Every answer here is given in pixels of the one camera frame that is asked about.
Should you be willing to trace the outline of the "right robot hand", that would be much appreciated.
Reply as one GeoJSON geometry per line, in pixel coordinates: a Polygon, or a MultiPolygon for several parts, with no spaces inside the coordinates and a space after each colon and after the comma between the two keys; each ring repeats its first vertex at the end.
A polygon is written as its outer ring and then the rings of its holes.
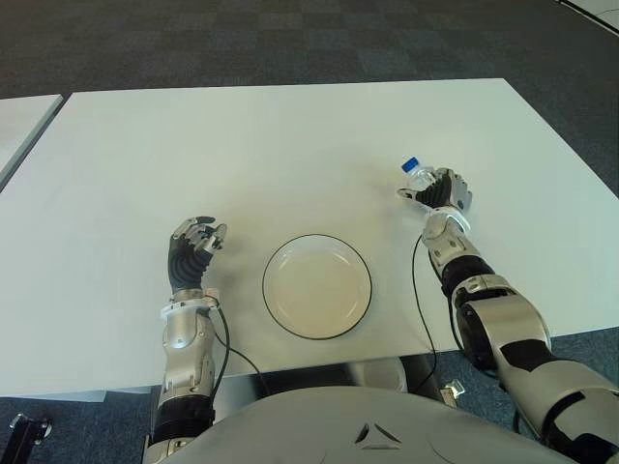
{"type": "Polygon", "coordinates": [[[407,185],[397,190],[398,196],[427,209],[455,208],[466,213],[472,192],[466,181],[451,168],[414,168],[407,185]]]}

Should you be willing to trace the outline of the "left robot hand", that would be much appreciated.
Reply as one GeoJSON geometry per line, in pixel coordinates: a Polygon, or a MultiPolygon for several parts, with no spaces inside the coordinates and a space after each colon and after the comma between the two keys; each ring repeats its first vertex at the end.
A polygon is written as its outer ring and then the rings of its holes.
{"type": "Polygon", "coordinates": [[[185,219],[169,239],[167,271],[173,294],[199,289],[203,275],[222,248],[227,225],[214,226],[214,217],[185,219]]]}

